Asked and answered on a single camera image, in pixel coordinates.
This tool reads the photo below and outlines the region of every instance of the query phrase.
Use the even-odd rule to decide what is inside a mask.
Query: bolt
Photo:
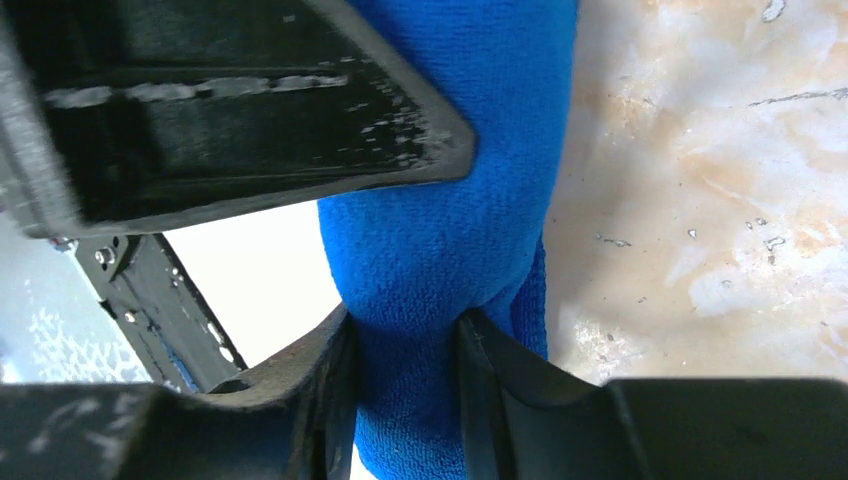
[[[112,265],[115,263],[115,251],[110,247],[101,248],[94,252],[94,259],[100,265]]]

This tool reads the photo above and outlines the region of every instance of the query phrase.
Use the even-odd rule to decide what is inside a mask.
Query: screw hole
[[[236,393],[243,392],[250,388],[250,384],[245,382],[244,380],[239,380],[234,378],[232,380],[227,380],[226,382],[218,385],[209,393],[216,394],[224,394],[224,393]]]

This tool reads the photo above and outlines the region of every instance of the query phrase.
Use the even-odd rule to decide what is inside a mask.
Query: folded blue fabric
[[[319,203],[333,277],[361,340],[356,442],[381,480],[464,478],[457,317],[482,307],[546,353],[541,234],[565,134],[577,0],[352,3],[480,140],[463,181]]]

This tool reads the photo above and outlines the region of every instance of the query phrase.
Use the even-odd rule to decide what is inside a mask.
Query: gray speckled floor
[[[2,381],[143,382],[150,377],[72,253],[20,235],[0,213]]]

